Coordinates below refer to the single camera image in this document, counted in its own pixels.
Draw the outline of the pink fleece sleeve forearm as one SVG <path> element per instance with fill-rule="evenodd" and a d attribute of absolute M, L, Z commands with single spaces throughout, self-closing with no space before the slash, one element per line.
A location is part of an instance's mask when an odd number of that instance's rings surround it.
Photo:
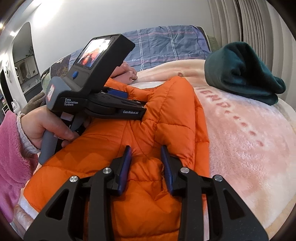
<path fill-rule="evenodd" d="M 37 149 L 25 135 L 21 118 L 9 111 L 1 123 L 1 212 L 13 220 L 21 189 L 38 165 Z"/>

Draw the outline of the person's left hand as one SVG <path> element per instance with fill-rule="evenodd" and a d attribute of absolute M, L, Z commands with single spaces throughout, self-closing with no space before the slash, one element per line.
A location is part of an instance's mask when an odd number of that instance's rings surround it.
<path fill-rule="evenodd" d="M 73 140 L 78 138 L 78 134 L 73 132 L 58 118 L 48 110 L 46 106 L 34 109 L 21 117 L 23 132 L 29 141 L 38 149 L 41 149 L 45 131 L 52 132 L 63 140 L 62 147 L 66 147 Z"/>

